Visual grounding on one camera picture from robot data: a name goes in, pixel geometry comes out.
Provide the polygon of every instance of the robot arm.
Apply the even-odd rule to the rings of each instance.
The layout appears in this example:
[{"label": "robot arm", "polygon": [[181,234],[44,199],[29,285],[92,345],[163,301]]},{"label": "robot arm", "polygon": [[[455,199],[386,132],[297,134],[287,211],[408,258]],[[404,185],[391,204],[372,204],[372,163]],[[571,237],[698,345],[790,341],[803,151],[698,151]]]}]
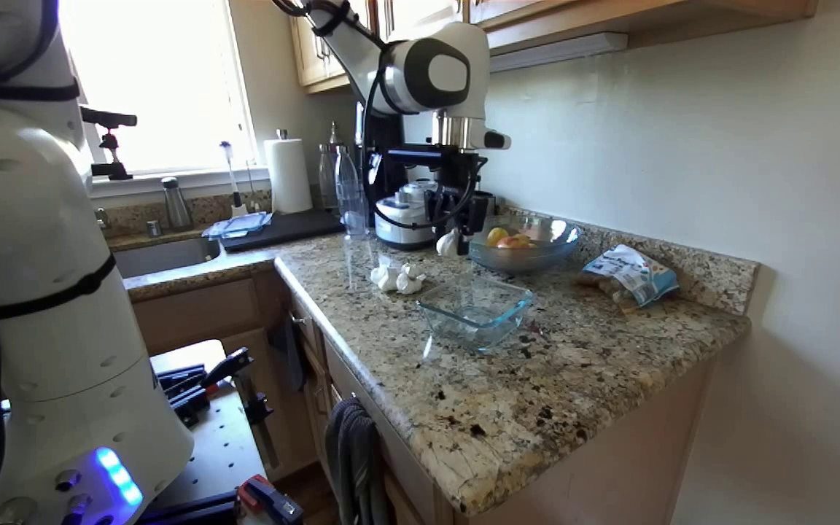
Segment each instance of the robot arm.
[{"label": "robot arm", "polygon": [[376,113],[439,112],[434,147],[485,147],[488,37],[478,26],[447,24],[429,37],[382,43],[347,0],[274,0],[289,15],[309,15],[319,37],[342,62],[366,107]]}]

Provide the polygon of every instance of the window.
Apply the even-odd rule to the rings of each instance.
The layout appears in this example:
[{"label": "window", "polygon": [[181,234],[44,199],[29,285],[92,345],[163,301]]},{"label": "window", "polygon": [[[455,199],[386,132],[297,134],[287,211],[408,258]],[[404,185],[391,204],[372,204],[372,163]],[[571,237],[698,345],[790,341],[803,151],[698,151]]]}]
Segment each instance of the window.
[{"label": "window", "polygon": [[[138,113],[118,132],[132,174],[226,171],[223,141],[235,166],[256,166],[229,0],[67,0],[62,31],[84,104]],[[102,128],[89,134],[105,161]]]}]

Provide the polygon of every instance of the glass bowl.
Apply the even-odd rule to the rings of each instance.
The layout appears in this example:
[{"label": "glass bowl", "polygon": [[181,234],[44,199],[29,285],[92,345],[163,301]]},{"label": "glass bowl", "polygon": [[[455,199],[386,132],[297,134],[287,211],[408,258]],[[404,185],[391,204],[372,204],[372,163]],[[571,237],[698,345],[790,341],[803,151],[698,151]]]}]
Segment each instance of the glass bowl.
[{"label": "glass bowl", "polygon": [[517,332],[534,307],[534,294],[520,285],[477,279],[469,285],[429,285],[418,303],[439,336],[477,349],[494,349]]},{"label": "glass bowl", "polygon": [[[526,237],[523,243],[499,243],[494,244],[488,234],[504,227],[513,237]],[[579,252],[580,231],[566,220],[552,217],[528,217],[526,225],[494,225],[477,237],[469,237],[469,260],[494,275],[539,275],[569,260]]]}]

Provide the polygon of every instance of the cabinet handle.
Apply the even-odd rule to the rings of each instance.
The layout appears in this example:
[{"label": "cabinet handle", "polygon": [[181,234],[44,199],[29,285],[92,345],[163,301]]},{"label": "cabinet handle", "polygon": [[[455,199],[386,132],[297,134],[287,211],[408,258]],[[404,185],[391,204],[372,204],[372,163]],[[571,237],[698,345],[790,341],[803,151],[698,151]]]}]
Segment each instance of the cabinet handle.
[{"label": "cabinet handle", "polygon": [[297,328],[309,328],[309,325],[313,325],[313,319],[305,319],[305,316],[293,316],[293,325],[297,325]]}]

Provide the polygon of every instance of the granite countertop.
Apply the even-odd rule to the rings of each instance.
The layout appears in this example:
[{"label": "granite countertop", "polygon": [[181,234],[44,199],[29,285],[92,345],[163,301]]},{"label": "granite countertop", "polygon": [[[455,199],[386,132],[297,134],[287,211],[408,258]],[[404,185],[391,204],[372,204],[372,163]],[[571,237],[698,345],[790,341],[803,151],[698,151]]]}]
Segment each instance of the granite countertop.
[{"label": "granite countertop", "polygon": [[421,266],[433,282],[494,278],[466,260],[351,249],[342,237],[130,278],[125,290],[132,301],[150,301],[274,275],[278,266],[449,505],[462,514],[485,514],[671,379],[748,336],[752,262],[659,249],[609,231],[590,234],[586,252],[625,239],[681,268],[692,294],[650,309],[618,309],[606,294],[576,285],[579,271],[555,271],[526,282],[536,303],[520,336],[499,352],[474,352],[433,338],[415,301],[376,291],[367,268],[388,258]]}]

